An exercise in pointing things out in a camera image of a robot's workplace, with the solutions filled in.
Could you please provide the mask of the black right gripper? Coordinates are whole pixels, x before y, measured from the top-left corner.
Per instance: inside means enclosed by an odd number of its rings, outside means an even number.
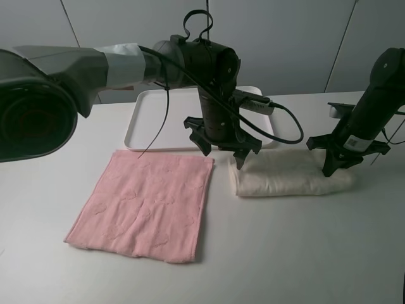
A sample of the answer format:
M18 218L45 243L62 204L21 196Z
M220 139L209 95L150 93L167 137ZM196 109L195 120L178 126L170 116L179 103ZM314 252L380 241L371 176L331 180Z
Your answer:
M306 143L312 149L325 149L322 168L325 177L340 169L360 164L363 157L374 153L386 154L390 147L376 137L391 119L382 111L331 110L330 116L338 119L334 130L325 135L310 137Z

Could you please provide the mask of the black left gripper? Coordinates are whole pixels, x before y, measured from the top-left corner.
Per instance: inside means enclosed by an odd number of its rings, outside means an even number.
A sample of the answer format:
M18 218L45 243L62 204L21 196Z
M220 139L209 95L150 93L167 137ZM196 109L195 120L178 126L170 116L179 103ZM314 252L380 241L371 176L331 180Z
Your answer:
M249 152L258 152L262 142L240 126L240 119L220 106L204 89L197 90L202 117L187 117L184 127L192 131L189 139L203 155L209 155L211 147L233 151L237 170L240 170Z

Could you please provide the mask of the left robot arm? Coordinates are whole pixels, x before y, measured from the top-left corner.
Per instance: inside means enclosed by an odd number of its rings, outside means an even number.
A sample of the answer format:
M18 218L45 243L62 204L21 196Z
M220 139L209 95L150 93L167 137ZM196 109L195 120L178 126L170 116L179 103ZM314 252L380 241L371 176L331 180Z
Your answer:
M241 168L262 144L240 127L240 108L255 110L258 97L236 89L240 60L226 46L173 35L152 49L20 46L1 51L1 161L49 155L88 117L99 92L137 84L166 90L197 86L201 118L184 126L205 154L213 146L231 151Z

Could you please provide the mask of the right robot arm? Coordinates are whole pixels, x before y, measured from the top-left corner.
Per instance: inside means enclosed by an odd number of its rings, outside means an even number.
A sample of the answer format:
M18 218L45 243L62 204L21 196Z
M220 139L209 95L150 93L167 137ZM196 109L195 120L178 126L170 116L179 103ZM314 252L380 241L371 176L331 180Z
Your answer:
M350 168L374 153L386 155L390 146L375 138L404 106L404 49L388 48L376 60L370 83L356 105L329 103L329 116L339 122L330 134L310 137L308 149L324 149L323 175Z

